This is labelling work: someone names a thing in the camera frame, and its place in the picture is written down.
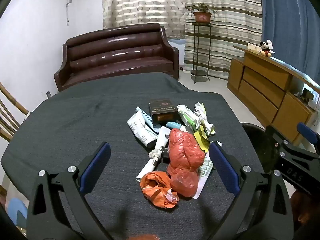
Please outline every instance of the dresser drawer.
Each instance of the dresser drawer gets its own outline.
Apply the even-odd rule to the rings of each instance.
[[[244,80],[241,81],[239,93],[255,106],[269,124],[272,122],[278,109],[268,99]]]
[[[249,53],[244,54],[244,65],[258,72],[282,90],[289,86],[291,75],[283,69]]]
[[[275,106],[280,107],[285,94],[283,90],[248,67],[244,68],[243,79],[268,98]]]
[[[290,142],[298,136],[297,124],[306,123],[313,110],[305,106],[293,94],[287,93],[272,125]]]
[[[233,58],[231,60],[230,72],[228,77],[228,83],[233,86],[236,90],[239,89],[240,81],[243,74],[243,62]]]

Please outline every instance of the white wall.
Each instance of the white wall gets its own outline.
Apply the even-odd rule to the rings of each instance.
[[[12,0],[0,18],[0,82],[29,111],[47,91],[57,92],[53,75],[61,66],[62,45],[76,34],[72,20],[67,26],[66,1]],[[21,123],[23,114],[4,101]],[[7,144],[0,138],[0,158]]]
[[[102,0],[75,0],[76,36],[103,29]]]

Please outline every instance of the floor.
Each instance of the floor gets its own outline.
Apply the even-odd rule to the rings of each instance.
[[[229,89],[227,89],[227,80],[213,77],[210,77],[210,80],[208,80],[206,77],[197,77],[196,84],[194,84],[194,80],[195,77],[190,77],[190,73],[180,71],[179,82],[182,85],[198,92],[215,92],[221,94],[235,113],[239,122],[253,123],[263,128],[261,123],[254,117],[248,108],[233,93],[231,93]],[[293,192],[295,192],[295,188],[288,182],[284,182],[287,187],[289,197],[291,197]]]

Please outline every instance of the wooden chair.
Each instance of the wooden chair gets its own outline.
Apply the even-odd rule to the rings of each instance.
[[[30,112],[25,109],[22,105],[20,105],[17,100],[13,98],[12,95],[5,89],[5,87],[0,83],[0,91],[5,95],[5,97],[16,107],[18,108],[26,117],[29,116]],[[6,108],[2,100],[0,99],[0,136],[6,139],[8,142],[11,141],[12,136],[15,134],[17,129],[20,127],[20,124],[13,117],[10,111]]]

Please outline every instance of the sofa cushion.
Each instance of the sofa cushion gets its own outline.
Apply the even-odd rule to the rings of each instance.
[[[70,87],[80,82],[111,76],[172,71],[173,62],[164,57],[135,58],[131,60],[105,64],[74,73],[66,81],[64,87]]]
[[[90,57],[84,57],[75,61],[70,61],[70,67],[72,69],[72,72],[76,73],[85,69],[103,66],[106,64],[120,62],[124,60],[156,56],[163,56],[163,48],[160,44],[153,46],[119,49],[93,55]]]
[[[108,51],[142,46],[152,46],[160,43],[161,35],[159,31],[151,33],[121,35],[117,37],[91,41],[71,48],[67,46],[68,59],[70,61],[74,61]]]

